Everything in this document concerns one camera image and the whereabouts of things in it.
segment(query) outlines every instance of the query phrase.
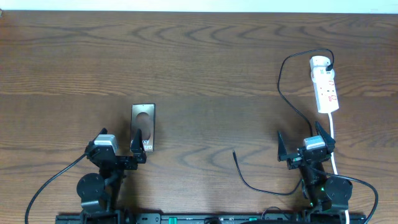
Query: white cable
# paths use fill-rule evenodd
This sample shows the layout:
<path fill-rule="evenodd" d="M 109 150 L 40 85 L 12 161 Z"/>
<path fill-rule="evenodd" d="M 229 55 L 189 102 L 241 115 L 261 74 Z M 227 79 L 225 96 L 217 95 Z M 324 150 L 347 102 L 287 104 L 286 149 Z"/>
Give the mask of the white cable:
<path fill-rule="evenodd" d="M 329 123 L 330 123 L 330 136 L 332 139 L 334 139 L 335 138 L 335 130 L 333 128 L 333 118 L 331 117 L 331 113 L 328 113 L 328 116 L 329 116 Z M 335 155 L 333 152 L 331 153 L 331 166 L 333 168 L 333 173 L 338 175 L 336 163 L 335 163 Z"/>
<path fill-rule="evenodd" d="M 330 123 L 330 136 L 331 136 L 331 138 L 334 139 L 335 138 L 335 130 L 333 127 L 333 118 L 331 117 L 331 113 L 328 113 L 328 116 L 329 116 L 329 123 Z M 338 175 L 337 168 L 336 168 L 336 162 L 335 162 L 335 155 L 333 152 L 331 153 L 331 166 L 333 168 L 333 173 Z M 349 224 L 348 210 L 345 210 L 344 213 L 346 215 L 346 224 Z"/>

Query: wood grain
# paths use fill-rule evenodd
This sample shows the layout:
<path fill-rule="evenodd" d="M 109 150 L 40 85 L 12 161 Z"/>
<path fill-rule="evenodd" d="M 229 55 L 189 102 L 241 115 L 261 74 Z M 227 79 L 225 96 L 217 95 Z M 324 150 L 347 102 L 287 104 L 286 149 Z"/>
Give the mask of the wood grain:
<path fill-rule="evenodd" d="M 279 97 L 283 59 L 320 47 L 336 56 L 340 109 L 336 161 L 344 175 L 379 191 L 371 223 L 398 212 L 397 16 L 171 12 L 7 11 L 0 19 L 0 223 L 21 223 L 29 200 L 74 161 L 103 127 L 129 140 L 133 103 L 157 104 L 156 150 L 129 172 L 120 204 L 163 212 L 298 210 L 286 192 L 299 178 L 276 160 L 276 131 L 291 147 L 308 137 Z M 318 114 L 310 55 L 288 61 L 281 89 L 311 122 Z M 79 212 L 76 183 L 96 167 L 84 160 L 51 183 L 30 213 L 53 223 Z M 350 210 L 368 213 L 372 192 L 354 184 Z"/>

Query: green connector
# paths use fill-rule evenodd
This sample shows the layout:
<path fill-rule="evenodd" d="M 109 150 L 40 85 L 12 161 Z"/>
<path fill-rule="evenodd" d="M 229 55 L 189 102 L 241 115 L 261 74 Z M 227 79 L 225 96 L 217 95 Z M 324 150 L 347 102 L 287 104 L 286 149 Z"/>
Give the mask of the green connector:
<path fill-rule="evenodd" d="M 177 224 L 177 218 L 169 218 L 169 224 Z"/>

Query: power strip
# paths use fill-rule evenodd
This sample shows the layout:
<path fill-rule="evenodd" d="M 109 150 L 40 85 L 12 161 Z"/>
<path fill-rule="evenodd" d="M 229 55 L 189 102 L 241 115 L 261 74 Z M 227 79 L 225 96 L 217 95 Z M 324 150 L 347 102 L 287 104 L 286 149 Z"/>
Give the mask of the power strip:
<path fill-rule="evenodd" d="M 318 112 L 331 113 L 337 110 L 339 107 L 334 80 L 335 71 L 326 70 L 330 60 L 324 56 L 314 56 L 310 60 L 310 65 Z"/>

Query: black cable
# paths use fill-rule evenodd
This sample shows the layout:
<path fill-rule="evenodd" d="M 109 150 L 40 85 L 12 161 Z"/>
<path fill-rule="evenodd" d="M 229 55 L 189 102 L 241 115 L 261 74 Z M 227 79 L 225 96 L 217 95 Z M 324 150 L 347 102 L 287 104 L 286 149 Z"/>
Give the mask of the black cable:
<path fill-rule="evenodd" d="M 249 187 L 249 188 L 252 189 L 252 190 L 255 190 L 255 191 L 258 191 L 258 192 L 262 192 L 262 193 L 266 193 L 266 194 L 280 195 L 280 196 L 288 196 L 288 195 L 292 195 L 292 194 L 298 189 L 298 187 L 300 186 L 301 179 L 298 181 L 296 187 L 295 187 L 291 192 L 289 192 L 289 193 L 278 193 L 278 192 L 270 192 L 270 191 L 268 191 L 268 190 L 256 189 L 256 188 L 250 186 L 250 185 L 243 179 L 243 176 L 242 176 L 242 173 L 241 173 L 241 169 L 239 168 L 239 165 L 238 165 L 238 159 L 236 158 L 236 153 L 235 153 L 235 151 L 232 152 L 232 155 L 234 156 L 234 160 L 235 160 L 235 164 L 236 164 L 236 169 L 238 170 L 238 174 L 239 174 L 239 176 L 241 177 L 242 182 L 243 182 L 247 187 Z"/>
<path fill-rule="evenodd" d="M 309 167 L 311 170 L 313 170 L 314 172 L 316 172 L 316 173 L 319 173 L 319 174 L 322 174 L 322 175 L 328 175 L 328 176 L 330 176 L 330 177 L 338 177 L 338 178 L 342 178 L 342 179 L 346 179 L 346 180 L 355 181 L 355 182 L 357 182 L 357 183 L 360 183 L 360 184 L 363 184 L 363 185 L 365 185 L 365 186 L 368 186 L 370 189 L 372 189 L 372 190 L 373 190 L 373 193 L 374 193 L 374 204 L 373 204 L 373 208 L 372 208 L 372 210 L 371 210 L 371 213 L 370 213 L 370 214 L 368 215 L 368 217 L 365 219 L 365 221 L 364 221 L 363 224 L 367 224 L 367 223 L 370 221 L 370 219 L 372 218 L 374 212 L 376 211 L 377 205 L 378 205 L 378 203 L 379 203 L 379 194 L 377 193 L 377 190 L 376 190 L 371 184 L 369 184 L 369 183 L 367 183 L 367 182 L 365 182 L 365 181 L 363 181 L 363 180 L 355 179 L 355 178 L 353 178 L 353 177 L 347 177 L 347 176 L 343 176 L 343 175 L 331 174 L 331 173 L 327 173 L 327 172 L 324 172 L 324 171 L 320 171 L 320 170 L 318 170 L 318 169 L 316 169 L 316 168 L 313 168 L 313 167 L 311 167 L 311 166 L 308 166 L 308 167 Z"/>
<path fill-rule="evenodd" d="M 248 222 L 242 222 L 241 224 L 321 224 L 318 222 L 305 222 L 305 221 L 293 221 L 293 220 L 253 220 Z"/>
<path fill-rule="evenodd" d="M 39 193 L 41 193 L 41 191 L 49 184 L 51 183 L 51 181 L 53 181 L 55 178 L 59 177 L 61 174 L 63 174 L 64 172 L 66 172 L 68 169 L 72 168 L 74 165 L 76 165 L 76 163 L 78 163 L 80 160 L 82 160 L 84 157 L 86 156 L 86 153 L 84 153 L 83 155 L 81 155 L 75 162 L 72 162 L 69 166 L 67 166 L 66 168 L 64 168 L 63 170 L 61 170 L 58 174 L 55 174 L 53 177 L 51 177 L 48 181 L 46 181 L 46 183 L 43 184 L 43 186 L 36 192 L 36 194 L 32 197 L 32 200 L 30 200 L 29 205 L 26 208 L 26 212 L 25 212 L 25 224 L 29 224 L 28 222 L 28 217 L 29 217 L 29 211 L 30 208 L 33 205 L 33 202 L 35 201 L 35 199 L 37 198 L 37 196 L 39 196 Z"/>
<path fill-rule="evenodd" d="M 265 219 L 265 215 L 267 214 L 268 210 L 270 210 L 270 209 L 272 209 L 272 208 L 278 209 L 282 214 L 284 214 L 284 216 L 285 216 L 288 220 L 290 220 L 290 218 L 289 218 L 285 213 L 283 213 L 282 210 L 281 210 L 280 208 L 278 208 L 278 207 L 276 207 L 276 206 L 271 206 L 271 207 L 267 208 L 267 209 L 261 214 L 261 219 L 262 219 L 262 220 Z"/>
<path fill-rule="evenodd" d="M 221 220 L 219 218 L 209 218 L 205 220 L 205 224 L 221 224 Z"/>
<path fill-rule="evenodd" d="M 310 134 L 311 136 L 313 136 L 313 132 L 312 132 L 312 125 L 311 122 L 308 120 L 307 117 L 304 116 L 304 114 L 302 114 L 297 108 L 295 108 L 287 99 L 286 97 L 282 94 L 282 92 L 280 92 L 280 78 L 282 76 L 282 70 L 284 68 L 284 64 L 286 62 L 287 59 L 294 57 L 294 56 L 298 56 L 298 55 L 303 55 L 303 54 L 307 54 L 307 53 L 312 53 L 312 52 L 319 52 L 319 51 L 328 51 L 331 53 L 331 58 L 332 58 L 332 62 L 330 65 L 327 66 L 326 71 L 330 71 L 333 68 L 333 64 L 335 63 L 335 55 L 333 54 L 333 52 L 329 49 L 315 49 L 315 50 L 308 50 L 308 51 L 304 51 L 304 52 L 300 52 L 300 53 L 296 53 L 296 54 L 292 54 L 290 56 L 288 56 L 287 58 L 285 58 L 285 60 L 282 62 L 282 65 L 280 66 L 280 72 L 279 72 L 279 78 L 278 78 L 278 84 L 277 84 L 277 88 L 278 88 L 278 92 L 280 97 L 282 97 L 282 99 L 284 99 L 286 101 L 286 103 L 293 108 L 294 111 L 296 111 L 302 118 L 304 118 L 304 120 L 307 122 L 308 126 L 310 127 Z"/>

